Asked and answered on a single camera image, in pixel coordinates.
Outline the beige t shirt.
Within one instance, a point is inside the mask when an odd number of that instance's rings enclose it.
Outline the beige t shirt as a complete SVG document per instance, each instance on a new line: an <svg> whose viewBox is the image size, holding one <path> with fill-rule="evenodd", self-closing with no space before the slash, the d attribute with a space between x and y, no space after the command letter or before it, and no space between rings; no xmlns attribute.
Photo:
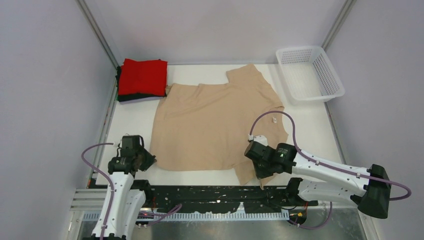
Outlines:
<svg viewBox="0 0 424 240"><path fill-rule="evenodd" d="M256 177L245 157L249 134L285 143L282 101L253 64L226 72L224 84L174 83L160 100L150 152L167 171L233 169L240 185Z"/></svg>

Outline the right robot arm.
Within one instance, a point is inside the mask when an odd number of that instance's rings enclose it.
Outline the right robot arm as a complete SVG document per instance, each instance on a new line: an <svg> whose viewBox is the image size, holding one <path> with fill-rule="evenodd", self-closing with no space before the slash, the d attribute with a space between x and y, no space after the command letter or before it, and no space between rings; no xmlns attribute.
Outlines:
<svg viewBox="0 0 424 240"><path fill-rule="evenodd" d="M294 174L285 198L291 205L326 201L356 206L365 215L387 219L391 184L384 167L356 167L319 158L295 146L279 143L276 148L256 140L244 152L258 179L274 174Z"/></svg>

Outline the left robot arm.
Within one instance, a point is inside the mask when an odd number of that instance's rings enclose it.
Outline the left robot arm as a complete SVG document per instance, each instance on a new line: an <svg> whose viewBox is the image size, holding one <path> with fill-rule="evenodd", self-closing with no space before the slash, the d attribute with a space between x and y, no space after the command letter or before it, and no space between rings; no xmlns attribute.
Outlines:
<svg viewBox="0 0 424 240"><path fill-rule="evenodd" d="M135 227L141 207L153 202L153 193L147 180L138 188L133 188L137 171L146 171L156 162L156 157L145 149L144 139L140 135L124 135L117 145L117 155L107 165L107 172L90 163L81 153L82 161L108 184L97 224L89 236L90 240L129 240Z"/></svg>

